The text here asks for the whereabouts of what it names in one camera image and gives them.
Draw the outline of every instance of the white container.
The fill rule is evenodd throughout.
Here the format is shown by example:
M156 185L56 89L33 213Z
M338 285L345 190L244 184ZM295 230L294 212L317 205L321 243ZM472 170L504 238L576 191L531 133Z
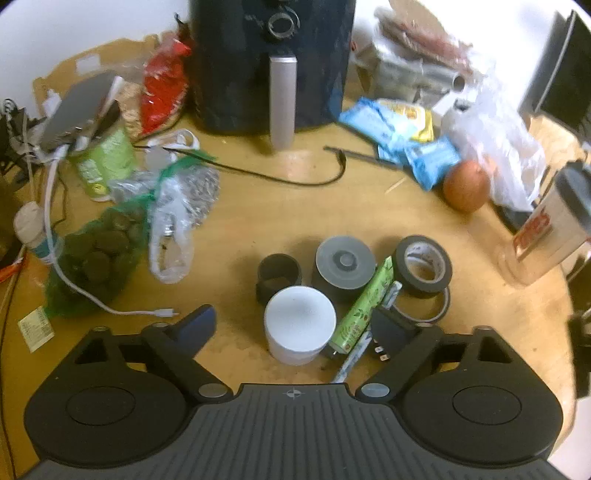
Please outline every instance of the white container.
M43 263L49 265L50 255L43 223L43 209L35 202L25 203L14 216L14 231L18 239L27 246ZM53 246L56 258L61 255L64 242L55 232Z
M335 308L315 288L285 288L271 298L265 309L269 351L287 365L311 362L328 343L335 327Z

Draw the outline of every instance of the gray lid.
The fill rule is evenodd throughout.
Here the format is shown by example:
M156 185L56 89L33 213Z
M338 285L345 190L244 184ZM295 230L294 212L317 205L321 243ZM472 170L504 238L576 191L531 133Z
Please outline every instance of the gray lid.
M355 290L374 276L375 257L362 241L352 236L333 236L318 247L316 267L331 285Z
M568 162L554 185L581 227L591 234L591 168L582 161Z

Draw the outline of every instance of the plastic container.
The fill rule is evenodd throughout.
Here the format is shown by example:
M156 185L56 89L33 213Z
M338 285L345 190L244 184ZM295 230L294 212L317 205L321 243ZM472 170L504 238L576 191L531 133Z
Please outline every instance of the plastic container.
M503 276L530 285L591 235L591 170L569 162L524 226L499 253Z
M27 246L43 263L51 263L47 236L43 224L43 209L35 202L25 203L14 216L14 231L18 239ZM64 241L55 232L53 245L56 258L61 255Z
M269 351L287 365L311 362L335 327L335 308L323 293L311 287L285 288L273 296L265 309Z

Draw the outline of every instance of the white jar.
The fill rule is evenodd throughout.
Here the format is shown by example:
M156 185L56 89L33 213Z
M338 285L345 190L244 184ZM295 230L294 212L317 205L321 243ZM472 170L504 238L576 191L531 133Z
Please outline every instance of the white jar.
M311 362L328 343L335 327L335 308L315 288L285 288L271 298L265 309L269 350L287 365Z

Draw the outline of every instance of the metal screw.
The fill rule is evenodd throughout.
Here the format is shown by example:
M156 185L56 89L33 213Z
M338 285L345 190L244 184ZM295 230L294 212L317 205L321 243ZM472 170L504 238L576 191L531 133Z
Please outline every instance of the metal screw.
M219 398L228 393L225 385L219 383L206 383L199 387L199 395L206 398Z
M388 386L383 383L366 383L361 387L361 393L366 397L381 398L390 393Z

